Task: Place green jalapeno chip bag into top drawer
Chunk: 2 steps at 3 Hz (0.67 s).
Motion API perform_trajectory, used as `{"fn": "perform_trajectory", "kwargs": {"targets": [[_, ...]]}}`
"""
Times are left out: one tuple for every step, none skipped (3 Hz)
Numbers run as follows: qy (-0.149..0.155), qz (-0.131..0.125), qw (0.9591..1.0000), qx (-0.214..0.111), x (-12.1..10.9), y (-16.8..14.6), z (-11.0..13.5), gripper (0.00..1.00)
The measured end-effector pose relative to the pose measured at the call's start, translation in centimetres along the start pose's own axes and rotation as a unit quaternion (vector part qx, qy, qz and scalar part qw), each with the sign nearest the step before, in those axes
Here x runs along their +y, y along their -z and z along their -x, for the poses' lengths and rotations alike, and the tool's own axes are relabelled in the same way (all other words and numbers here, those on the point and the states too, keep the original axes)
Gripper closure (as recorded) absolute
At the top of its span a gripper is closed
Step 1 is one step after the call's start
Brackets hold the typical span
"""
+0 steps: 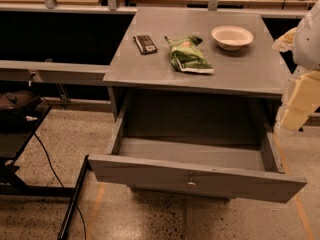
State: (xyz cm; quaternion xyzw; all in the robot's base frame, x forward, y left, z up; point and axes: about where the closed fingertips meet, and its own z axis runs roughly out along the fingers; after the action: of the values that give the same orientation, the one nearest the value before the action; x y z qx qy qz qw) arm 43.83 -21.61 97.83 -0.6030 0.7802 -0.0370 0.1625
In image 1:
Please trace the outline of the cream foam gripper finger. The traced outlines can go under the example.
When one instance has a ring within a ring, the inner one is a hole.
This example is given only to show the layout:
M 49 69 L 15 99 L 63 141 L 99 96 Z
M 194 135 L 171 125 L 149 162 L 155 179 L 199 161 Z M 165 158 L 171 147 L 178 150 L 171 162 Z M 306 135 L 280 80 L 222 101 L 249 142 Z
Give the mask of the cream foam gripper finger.
M 296 33 L 296 27 L 288 30 L 278 39 L 276 39 L 272 45 L 272 48 L 279 52 L 287 52 L 293 49 L 294 36 Z
M 320 72 L 312 71 L 299 76 L 285 106 L 280 127 L 286 130 L 299 130 L 309 116 L 320 107 Z

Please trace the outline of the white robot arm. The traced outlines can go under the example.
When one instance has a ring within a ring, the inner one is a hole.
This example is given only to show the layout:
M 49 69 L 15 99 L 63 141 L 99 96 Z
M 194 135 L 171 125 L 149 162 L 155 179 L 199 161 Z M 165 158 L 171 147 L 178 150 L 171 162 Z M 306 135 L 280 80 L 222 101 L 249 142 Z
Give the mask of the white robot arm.
M 320 107 L 320 1 L 272 48 L 291 51 L 297 65 L 283 90 L 274 126 L 277 134 L 289 134 L 298 131 Z

